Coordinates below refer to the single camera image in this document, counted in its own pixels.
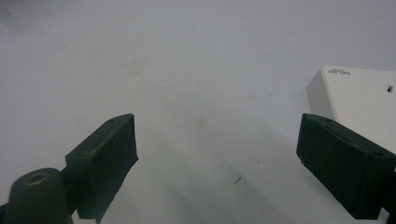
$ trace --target white surface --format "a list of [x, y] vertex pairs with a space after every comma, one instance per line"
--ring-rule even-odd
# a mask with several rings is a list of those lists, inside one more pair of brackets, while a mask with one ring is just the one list
[[312, 113], [396, 153], [396, 93], [389, 91], [395, 85], [396, 72], [324, 66], [307, 91]]
[[140, 161], [103, 223], [361, 223], [295, 155], [305, 87], [396, 70], [395, 24], [390, 0], [1, 1], [0, 202], [132, 112]]

